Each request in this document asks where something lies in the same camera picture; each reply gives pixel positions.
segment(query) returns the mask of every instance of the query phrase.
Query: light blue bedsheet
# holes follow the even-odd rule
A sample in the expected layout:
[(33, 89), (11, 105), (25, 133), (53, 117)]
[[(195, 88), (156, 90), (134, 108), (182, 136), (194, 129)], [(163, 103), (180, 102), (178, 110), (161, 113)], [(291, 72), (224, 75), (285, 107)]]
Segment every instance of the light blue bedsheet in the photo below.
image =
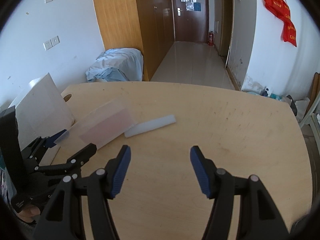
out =
[(101, 53), (87, 70), (88, 82), (96, 79), (105, 81), (142, 81), (143, 56), (138, 49), (109, 49)]

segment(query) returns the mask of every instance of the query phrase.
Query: white foam block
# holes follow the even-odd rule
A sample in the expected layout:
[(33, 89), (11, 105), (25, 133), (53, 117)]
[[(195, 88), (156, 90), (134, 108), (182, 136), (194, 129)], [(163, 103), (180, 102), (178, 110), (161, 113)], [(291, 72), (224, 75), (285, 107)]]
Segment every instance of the white foam block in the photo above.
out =
[(173, 114), (168, 115), (165, 117), (161, 117), (159, 119), (151, 120), (144, 123), (139, 123), (134, 127), (132, 127), (131, 129), (124, 132), (124, 136), (128, 138), (140, 133), (149, 132), (149, 131), (164, 127), (166, 125), (169, 125), (175, 122), (176, 122), (175, 116)]
[[(74, 117), (50, 74), (32, 80), (10, 106), (16, 107), (19, 144), (23, 150), (37, 137), (47, 137), (69, 129)], [(41, 165), (50, 165), (59, 147), (49, 149)]]

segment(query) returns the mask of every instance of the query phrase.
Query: red fire extinguisher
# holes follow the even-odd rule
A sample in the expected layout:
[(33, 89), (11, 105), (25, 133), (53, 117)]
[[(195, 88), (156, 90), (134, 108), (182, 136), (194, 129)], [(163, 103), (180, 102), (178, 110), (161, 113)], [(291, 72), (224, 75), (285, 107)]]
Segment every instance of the red fire extinguisher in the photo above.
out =
[(214, 32), (209, 32), (209, 46), (213, 46)]

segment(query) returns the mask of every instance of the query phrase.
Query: wooden door frame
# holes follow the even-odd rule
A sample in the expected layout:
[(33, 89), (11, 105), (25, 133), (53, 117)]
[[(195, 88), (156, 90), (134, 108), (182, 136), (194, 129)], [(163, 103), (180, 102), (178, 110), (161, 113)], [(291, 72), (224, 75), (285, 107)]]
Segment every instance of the wooden door frame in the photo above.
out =
[[(205, 6), (206, 6), (206, 14), (205, 14), (205, 29), (207, 31), (207, 41), (208, 42), (208, 36), (209, 36), (209, 0), (205, 0)], [(174, 24), (174, 31), (176, 33), (176, 21), (175, 21), (175, 17), (176, 17), (176, 13), (178, 11), (178, 7), (176, 4), (176, 0), (172, 0), (172, 8), (173, 8), (173, 24)]]
[[(225, 6), (225, 0), (222, 0), (222, 17), (221, 17), (221, 38), (220, 38), (220, 46), (219, 46), (219, 51), (218, 54), (221, 55), (221, 48), (222, 48), (222, 44), (225, 41), (225, 39), (223, 39), (223, 37), (225, 37), (225, 35), (223, 35), (223, 24), (224, 24), (224, 9), (223, 7)], [(234, 19), (235, 18), (235, 0), (232, 1), (232, 22), (231, 22), (231, 35), (230, 35), (230, 41), (229, 41), (229, 49), (228, 49), (228, 54), (227, 54), (227, 60), (226, 60), (226, 65), (225, 68), (227, 68), (227, 64), (228, 64), (228, 60), (229, 60), (229, 55), (230, 55), (230, 49), (231, 49), (231, 42), (232, 42), (232, 36), (233, 36), (233, 30), (234, 30)]]
[(226, 60), (225, 69), (228, 67), (228, 61), (229, 61), (230, 51), (231, 51), (231, 44), (232, 44), (232, 39), (233, 39), (233, 30), (234, 30), (234, 27), (235, 27), (235, 5), (236, 5), (235, 3), (236, 3), (236, 1), (233, 0), (231, 39), (230, 39), (230, 45), (229, 45), (229, 51), (228, 51), (228, 55), (227, 55), (227, 60)]

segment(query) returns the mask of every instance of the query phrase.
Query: red banner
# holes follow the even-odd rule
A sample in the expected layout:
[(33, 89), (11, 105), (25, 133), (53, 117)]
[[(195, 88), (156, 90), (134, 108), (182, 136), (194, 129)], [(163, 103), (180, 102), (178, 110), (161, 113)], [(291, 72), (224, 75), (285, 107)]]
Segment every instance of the red banner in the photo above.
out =
[(289, 6), (284, 0), (264, 0), (265, 7), (277, 18), (284, 22), (283, 40), (292, 43), (297, 47), (297, 31), (291, 21)]

